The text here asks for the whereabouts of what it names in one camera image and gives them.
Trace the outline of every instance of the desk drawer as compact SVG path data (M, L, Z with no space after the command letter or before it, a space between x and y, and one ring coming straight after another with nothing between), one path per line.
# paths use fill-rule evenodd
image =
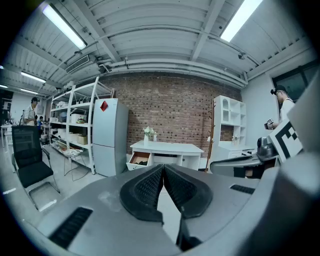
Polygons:
M140 162L147 162L146 165L136 164ZM153 165L153 157L151 153L148 152L133 152L132 157L129 162L126 163L126 166L128 167L129 171L144 168L147 166Z

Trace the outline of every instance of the refrigerator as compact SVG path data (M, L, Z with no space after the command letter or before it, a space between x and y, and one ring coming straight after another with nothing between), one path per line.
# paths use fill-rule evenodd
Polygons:
M128 115L129 109L117 98L95 101L92 147L98 174L110 177L126 168Z

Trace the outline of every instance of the office chair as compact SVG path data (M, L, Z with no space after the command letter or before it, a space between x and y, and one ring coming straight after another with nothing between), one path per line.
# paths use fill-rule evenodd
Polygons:
M35 208L38 210L38 207L30 196L30 193L33 190L38 189L45 184L50 184L58 193L60 193L54 177L54 172L51 169L50 154L46 149L41 148L38 129L36 126L12 127L12 142L12 164L14 169L17 171L22 186L25 188L25 192L33 202ZM46 154L50 167L42 161L42 151ZM55 186L46 181L27 192L28 187L41 182L49 176L53 177Z

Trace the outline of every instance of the white floor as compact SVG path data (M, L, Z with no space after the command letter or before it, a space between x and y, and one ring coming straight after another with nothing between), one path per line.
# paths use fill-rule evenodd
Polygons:
M104 178L104 176L99 174L92 175L91 170L78 164L79 168L73 171L74 179L82 176L88 170L89 173L79 180L72 181L71 172L64 176L65 157L49 145L46 145L45 148L50 152L50 163L54 172L55 181L60 189L60 194L50 185L35 190L31 196L39 210L35 208L28 198L17 173L13 173L11 160L9 159L9 154L6 152L6 148L0 148L0 183L1 192L5 193L3 197L17 219L26 220L34 227L37 227L43 216L51 211L61 200L70 197L86 185ZM42 154L42 159L49 166L47 156L44 153ZM68 161L65 163L66 170L69 170L70 166ZM52 177L48 177L45 180L53 183ZM172 242L176 243L181 214L164 187L159 196L157 209L162 212L163 215L164 231L168 234Z
M50 153L50 163L56 184L60 189L60 194L50 185L45 185L32 192L31 196L37 204L39 210L35 208L27 196L25 189L23 188L17 176L17 173L13 173L11 160L9 159L9 154L6 152L6 147L0 148L0 183L1 192L5 193L3 197L16 218L20 220L25 219L34 227L38 225L42 217L53 207L55 207L59 201L70 197L77 191L84 188L86 185L104 178L104 176L99 174L92 175L90 169L73 162L73 168L76 165L79 166L76 170L73 170L74 179L81 177L88 170L89 173L79 180L72 181L71 172L64 176L65 157L55 149L51 148L49 145L46 145L45 148ZM49 166L46 154L42 154L42 159ZM65 169L70 170L68 161L65 162ZM52 176L46 178L45 181L54 184Z

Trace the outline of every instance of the freezer door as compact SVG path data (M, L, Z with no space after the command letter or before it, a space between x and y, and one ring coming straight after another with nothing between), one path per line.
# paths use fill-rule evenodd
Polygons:
M103 111L100 107L106 101L108 107ZM94 144L114 147L117 114L117 98L97 99L94 103L92 142Z
M95 171L103 176L116 175L115 148L93 144Z

